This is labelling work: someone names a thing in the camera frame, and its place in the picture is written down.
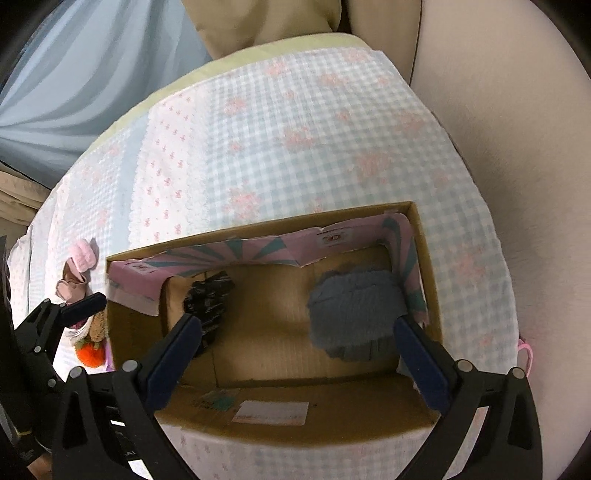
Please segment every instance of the gray plush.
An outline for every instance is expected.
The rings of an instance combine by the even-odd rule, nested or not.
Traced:
[[[308,308],[312,344],[348,361],[394,354],[394,320],[407,312],[387,270],[329,272],[310,293]]]

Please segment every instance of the orange toy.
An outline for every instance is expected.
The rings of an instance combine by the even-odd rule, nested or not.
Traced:
[[[97,368],[105,363],[103,342],[89,342],[86,338],[76,344],[76,356],[86,367]]]

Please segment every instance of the beige cloth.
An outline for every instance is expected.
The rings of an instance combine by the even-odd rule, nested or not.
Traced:
[[[418,43],[411,86],[501,240],[535,352],[544,479],[556,480],[591,430],[591,81],[530,0],[424,0]]]
[[[351,33],[381,50],[410,83],[421,22],[421,0],[347,0]]]
[[[183,0],[209,54],[218,59],[283,38],[336,31],[340,0]]]
[[[0,218],[29,225],[48,195],[45,187],[0,171]]]

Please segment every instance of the gingham tablecloth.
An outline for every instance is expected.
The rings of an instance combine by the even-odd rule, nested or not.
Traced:
[[[406,200],[427,238],[445,347],[506,373],[517,318],[488,208],[443,128],[366,48],[289,54],[196,83],[84,154],[12,252],[15,316],[55,299],[77,238],[94,239],[104,260],[244,223]],[[104,261],[91,276],[90,288],[105,291]],[[428,434],[284,449],[168,432],[196,473],[215,480],[393,478]]]

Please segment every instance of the open cardboard box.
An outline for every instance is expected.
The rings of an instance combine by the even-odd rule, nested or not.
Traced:
[[[148,259],[175,248],[229,239],[283,235],[385,212],[402,213],[410,222],[427,304],[426,332],[441,341],[431,261],[416,205],[411,202],[315,213],[151,245],[109,257],[109,276],[114,261]],[[250,442],[305,446],[378,439],[431,425],[434,416],[413,389],[412,381],[395,372],[397,357],[344,362],[329,358],[323,350],[312,346],[306,303],[323,272],[345,264],[392,267],[383,245],[327,255],[303,267],[225,266],[223,270],[236,287],[226,299],[226,313],[216,342],[187,367],[168,407],[157,413],[159,421]],[[168,278],[157,295],[152,295],[155,308],[135,306],[144,313],[110,301],[107,318],[115,366],[119,368],[128,359],[141,358],[178,321],[191,283],[220,270],[215,268],[190,278]],[[110,292],[109,298],[117,295]],[[256,418],[249,416],[245,420],[242,416],[238,422],[240,414],[236,418],[235,415],[244,401],[286,403],[256,404],[258,410],[252,414]],[[285,409],[281,411],[282,406],[289,409],[293,405],[287,402],[307,403],[303,424],[271,424],[277,423],[277,416],[289,416]]]

